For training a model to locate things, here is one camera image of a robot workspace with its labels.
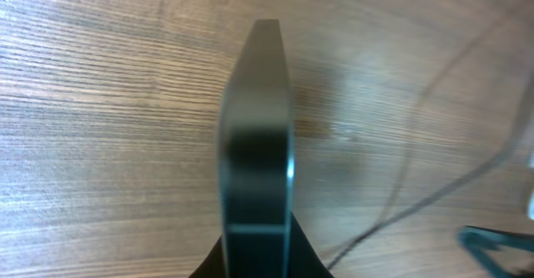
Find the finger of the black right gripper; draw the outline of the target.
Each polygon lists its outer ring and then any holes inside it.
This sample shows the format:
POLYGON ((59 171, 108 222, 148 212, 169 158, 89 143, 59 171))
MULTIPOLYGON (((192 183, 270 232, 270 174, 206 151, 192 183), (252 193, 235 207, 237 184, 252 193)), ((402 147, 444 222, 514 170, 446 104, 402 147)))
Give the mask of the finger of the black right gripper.
POLYGON ((471 254, 474 260, 494 278, 533 278, 533 270, 509 272, 495 262, 487 250, 498 251, 506 246, 533 252, 533 235, 492 230, 476 226, 464 226, 457 234, 460 245, 471 254))

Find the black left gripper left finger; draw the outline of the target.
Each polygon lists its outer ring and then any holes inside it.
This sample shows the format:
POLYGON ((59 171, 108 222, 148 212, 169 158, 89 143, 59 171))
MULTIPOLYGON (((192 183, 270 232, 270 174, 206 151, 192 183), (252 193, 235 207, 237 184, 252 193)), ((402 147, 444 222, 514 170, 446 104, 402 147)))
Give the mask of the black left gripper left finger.
POLYGON ((222 237, 217 239, 207 257, 189 278, 225 278, 222 237))

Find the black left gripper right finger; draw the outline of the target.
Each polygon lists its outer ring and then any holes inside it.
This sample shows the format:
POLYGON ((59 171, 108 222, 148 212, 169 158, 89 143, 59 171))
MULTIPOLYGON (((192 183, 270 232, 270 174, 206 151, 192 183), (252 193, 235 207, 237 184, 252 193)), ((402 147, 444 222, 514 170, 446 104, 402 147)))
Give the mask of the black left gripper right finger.
POLYGON ((289 278, 334 278, 315 253, 294 215, 291 215, 289 278))

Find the blue screen smartphone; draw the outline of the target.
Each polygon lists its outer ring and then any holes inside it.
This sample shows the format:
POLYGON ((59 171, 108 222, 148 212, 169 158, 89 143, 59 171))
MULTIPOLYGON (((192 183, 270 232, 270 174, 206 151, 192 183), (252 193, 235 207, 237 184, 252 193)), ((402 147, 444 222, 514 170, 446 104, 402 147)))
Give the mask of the blue screen smartphone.
POLYGON ((285 277, 293 190, 292 93, 277 19, 254 22, 224 91, 218 178, 229 277, 285 277))

